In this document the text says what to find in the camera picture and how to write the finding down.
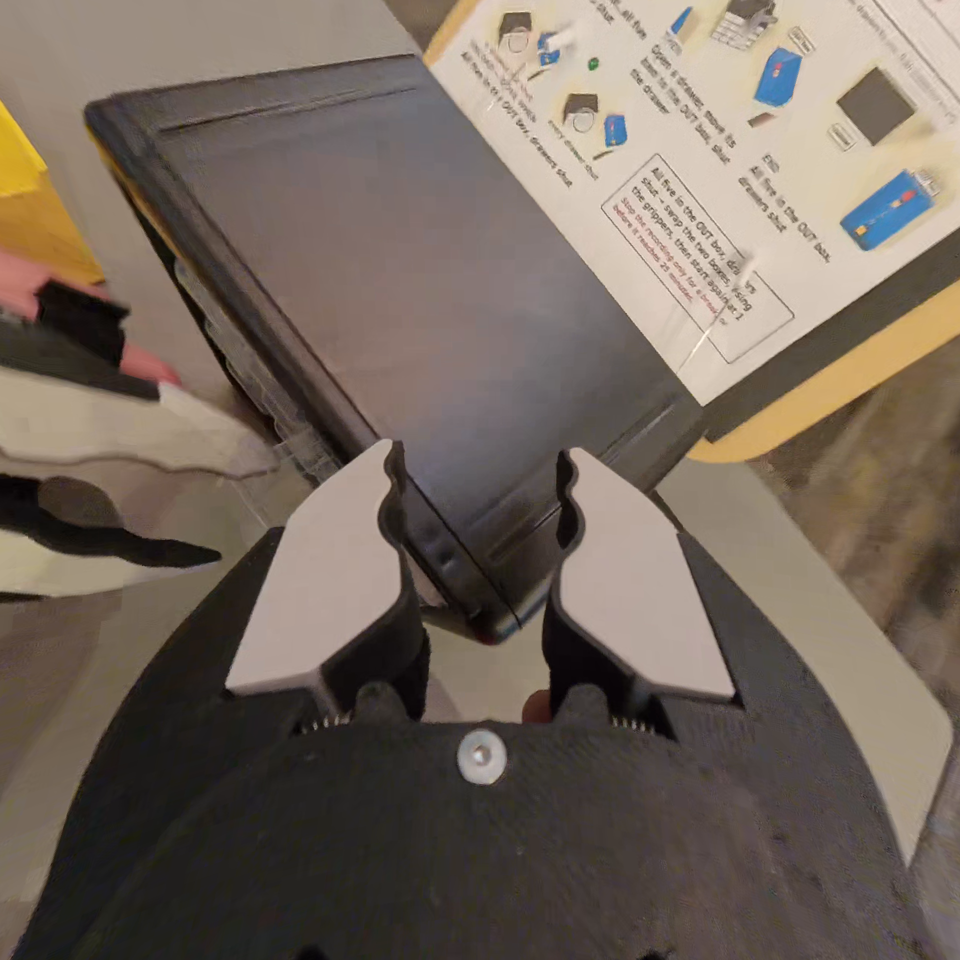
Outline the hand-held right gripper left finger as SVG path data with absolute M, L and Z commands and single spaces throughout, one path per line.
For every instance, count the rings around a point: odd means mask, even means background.
M 423 693 L 423 619 L 404 554 L 401 442 L 383 439 L 292 513 L 226 675 L 234 695 Z

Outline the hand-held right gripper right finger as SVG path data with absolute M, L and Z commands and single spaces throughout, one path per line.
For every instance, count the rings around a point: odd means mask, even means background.
M 562 687 L 594 684 L 610 703 L 678 695 L 732 703 L 738 691 L 670 518 L 588 451 L 557 463 L 560 561 L 543 620 Z

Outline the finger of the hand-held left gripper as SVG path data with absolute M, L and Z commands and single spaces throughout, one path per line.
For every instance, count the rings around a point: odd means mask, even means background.
M 102 489 L 68 477 L 53 484 L 4 474 L 1 480 L 1 595 L 66 598 L 118 592 L 218 564 L 210 547 L 135 534 L 116 522 L 88 525 L 48 509 L 43 493 L 93 493 L 93 505 L 114 509 Z
M 15 370 L 2 372 L 1 449 L 27 464 L 132 461 L 232 479 L 280 464 L 252 428 L 171 384 L 143 399 Z

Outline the clear plastic drawer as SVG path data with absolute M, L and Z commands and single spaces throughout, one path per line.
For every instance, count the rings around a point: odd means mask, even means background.
M 262 527 L 283 526 L 342 462 L 326 436 L 282 391 L 250 397 L 234 388 L 229 412 L 267 443 L 276 465 L 246 478 L 222 478 L 218 486 Z

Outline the black drawer cabinet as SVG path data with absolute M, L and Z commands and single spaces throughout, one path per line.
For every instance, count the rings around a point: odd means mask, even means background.
M 703 412 L 414 55 L 115 93 L 90 136 L 342 463 L 402 442 L 407 548 L 498 643 L 559 558 L 580 447 L 642 491 Z

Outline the person's left hand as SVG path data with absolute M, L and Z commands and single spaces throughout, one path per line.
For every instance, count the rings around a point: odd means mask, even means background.
M 38 323 L 64 335 L 123 374 L 181 384 L 172 366 L 128 340 L 123 324 L 130 309 L 100 284 L 65 280 L 41 264 L 2 250 L 1 306 L 4 318 Z

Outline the yellow storage box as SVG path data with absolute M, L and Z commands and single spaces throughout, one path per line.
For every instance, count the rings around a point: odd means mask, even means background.
M 47 163 L 1 105 L 1 247 L 69 282 L 94 286 L 104 271 L 68 213 Z

